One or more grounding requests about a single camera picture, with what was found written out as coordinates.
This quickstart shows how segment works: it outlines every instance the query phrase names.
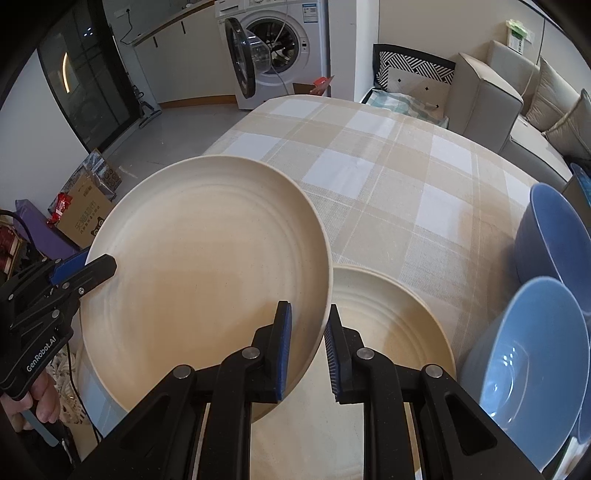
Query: plate rim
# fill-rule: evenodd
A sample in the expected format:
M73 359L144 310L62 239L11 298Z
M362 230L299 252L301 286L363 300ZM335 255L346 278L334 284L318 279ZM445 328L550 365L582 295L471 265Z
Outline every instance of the plate rim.
M328 286L327 286L328 297L327 297L327 301L326 301L326 307L324 308L324 315L323 315L322 322L321 322L320 333L319 333L319 335L318 335L318 337L316 338L316 341L315 341L315 344L316 345L315 345L315 347L313 349L313 352L310 355L308 355L308 357L306 358L306 367L303 369L303 371L298 372L298 374L295 376L295 380L293 382L293 387L292 388L289 388L289 385L286 385L285 386L286 393L284 394L284 398L287 398L287 396L298 386L298 384L300 383L301 379L304 377L304 375L308 371L308 369L310 367L310 364L312 363L312 360L316 356L316 352L318 351L318 348L320 346L320 342L324 338L324 330L326 329L326 324L328 323L329 313L330 313L330 306L332 305L332 291L333 291L333 285L334 285L334 273L333 273L334 265L333 265L333 260L332 260L332 249L330 247L330 242L329 242L328 234L326 232L326 227L324 226L324 222L322 221L322 219L320 218L320 215L318 214L318 210L316 209L316 207L314 206L314 204L312 203L312 201L310 200L310 198L308 197L308 195L304 192L304 190L293 179L291 179L285 173L283 173L281 170L273 167L272 165L269 165L269 164L264 163L262 161L252 160L251 158L240 157L238 155L212 154L212 155L198 155L196 157L185 158L184 160L180 160L178 162L172 163L170 165L165 166L164 168L161 168L158 171L155 171L154 173L152 173L152 175L146 177L141 182L139 182L135 187L133 187L126 195L124 195L121 198L121 201L118 202L117 205L115 205L115 207L111 210L110 214L105 219L105 222L103 223L103 226L109 221L110 215L112 215L113 212L116 211L117 208L119 208L119 206L121 204L123 204L123 201L125 200L125 197L129 196L134 190L136 190L145 181L147 181L148 179L151 179L155 175L158 175L158 174L160 174L161 172L163 172L165 170L168 170L169 168L173 168L173 167L175 167L175 166L177 166L179 164L187 163L187 162L191 162L191 161L196 161L196 160L199 160L199 159L202 159L202 158L233 158L233 159L238 159L238 160L241 160L241 161L245 161L246 164L257 164L257 165L261 165L263 168L268 168L271 171L279 174L281 177L283 177L285 180L287 180L289 183L291 183L297 189L297 191L299 191L301 193L301 195L305 199L306 203L312 209L312 212L316 216L316 219L318 220L318 224L320 225L320 230L321 230L322 236L324 238L324 246L326 248L327 260L328 260L328 267L329 267L329 272L328 272ZM92 242L92 244L90 246L90 250L88 252L88 256L87 256L87 259L86 259L86 264L88 264L88 263L90 263L92 261L92 260L89 260L89 259L92 258L93 248L96 245L95 244L95 241L99 237L101 231L104 231L102 227L101 227L101 229L99 229L99 232L97 233L97 235L95 237L95 240ZM92 358L92 356L90 354L90 350L87 347L87 343L86 343L86 336L85 336L85 333L84 333L84 330L85 329L84 329L84 326L83 326L83 319L82 319L82 305L80 306L79 312L80 312L80 330L81 330L81 334L82 334L82 341L83 341L83 344L84 344L84 349L86 350L86 355L87 355L88 360L90 362L90 365L91 365L91 367L93 369L93 372L95 373L96 378L99 380L100 384L103 386L103 388L105 389L105 391L113 399L113 401L116 402L117 405L120 406L126 413L129 413L131 410L133 410L133 408L135 408L135 406L133 408L131 408L130 410L128 410L125 406L123 406L121 404L121 402L119 401L119 399L117 399L113 395L111 389L105 384L105 382L103 381L103 379L101 378L101 376L99 374L99 371L96 369L95 362L94 362L94 360L93 360L93 358ZM260 415L259 416L256 416L256 415L253 414L252 415L252 422L255 422L258 419L263 418L267 413L269 413L271 410L273 410L274 408L276 408L276 406L279 405L279 403L277 403L277 404L260 404L260 405L263 406L263 408L260 411Z
M419 305L421 307L423 307L425 309L425 311L429 314L429 316L434 320L434 323L437 326L437 328L439 328L439 331L441 332L441 335L443 336L443 339L445 340L447 351L449 352L451 360L452 360L453 372L447 372L447 373L450 374L454 379L457 378L456 359L453 355L452 346L449 343L449 339L447 338L445 330L443 330L441 322L439 322L437 317L435 317L435 315L433 314L431 309L428 307L427 303L420 296L418 296L418 294L413 292L408 285L405 285L404 283L400 282L400 280L396 280L395 278L389 277L388 275L381 273L377 270L373 270L372 268L367 268L367 267L361 267L359 265L353 265L353 264L347 264L347 263L344 263L344 264L335 263L333 265L333 270L354 271L356 273L363 273L363 274L370 275L372 277L376 277L380 280L383 280L383 281L389 283L390 285L394 286L395 288L402 290L405 294L409 295L411 298L413 298L413 300L418 302Z

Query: purple cloth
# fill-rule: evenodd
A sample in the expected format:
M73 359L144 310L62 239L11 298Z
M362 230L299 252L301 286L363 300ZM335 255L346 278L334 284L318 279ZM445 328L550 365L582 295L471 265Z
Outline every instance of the purple cloth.
M29 200L17 200L17 215L27 224L37 249L52 260L68 258L79 252L70 245L58 232L47 226L47 218ZM14 220L18 234L28 239L27 233L18 220Z

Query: white wall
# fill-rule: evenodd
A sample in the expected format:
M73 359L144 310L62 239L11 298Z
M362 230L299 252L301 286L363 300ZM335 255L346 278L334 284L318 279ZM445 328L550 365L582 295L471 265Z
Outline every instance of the white wall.
M186 0L103 0L105 17L113 29L117 47L129 77L140 91L144 92L144 100L154 107L157 106L157 103L135 54L135 49L131 45L120 42L121 38L129 31L127 14L115 18L115 12L127 7L130 8L129 16L133 30L124 38L126 43L130 43L138 35L145 33L181 10L181 7L186 3Z
M353 100L360 102L374 86L373 52L378 42L379 0L357 2L357 46L355 52L355 91Z
M42 212L88 155L63 116L35 52L0 109L0 207L29 199Z
M459 52L486 60L491 40L506 43L505 21L520 20L534 33L525 57L537 61L542 16L518 0L380 0L379 42L454 60ZM576 90L591 88L591 70L574 45L546 22L542 55Z
M329 0L331 95L359 102L374 83L379 0Z
M357 50L356 0L329 0L331 95L353 100Z
M591 69L573 43L549 22L546 23L542 56L577 92L583 88L591 92Z

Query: countertop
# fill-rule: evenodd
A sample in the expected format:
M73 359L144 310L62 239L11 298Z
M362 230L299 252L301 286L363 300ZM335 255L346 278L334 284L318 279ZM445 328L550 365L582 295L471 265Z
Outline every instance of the countertop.
M215 3L214 0L200 0L196 4L191 5L188 8L184 8L181 11L175 13L174 15L171 15L166 20L164 20L162 23L156 25L154 28L151 28L147 32L142 33L139 36L135 37L131 41L131 44L134 47L136 47L137 45L139 45L140 43L142 43L144 40L147 40L148 38L152 37L153 35L155 35L159 31L165 29L166 27L168 27L170 25L173 25L176 22L181 21L183 18L186 18L189 15L192 15L192 14L194 14L196 12L199 12L200 10L203 10L204 8L210 7L214 3Z

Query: checkered tablecloth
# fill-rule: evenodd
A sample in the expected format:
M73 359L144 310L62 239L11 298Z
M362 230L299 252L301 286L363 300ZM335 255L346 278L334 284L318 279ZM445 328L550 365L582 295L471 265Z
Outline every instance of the checkered tablecloth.
M419 119L314 96L269 100L207 154L263 161L316 206L334 262L381 271L429 305L456 362L519 287L513 241L535 181L480 145ZM80 384L108 432L124 412L85 353Z

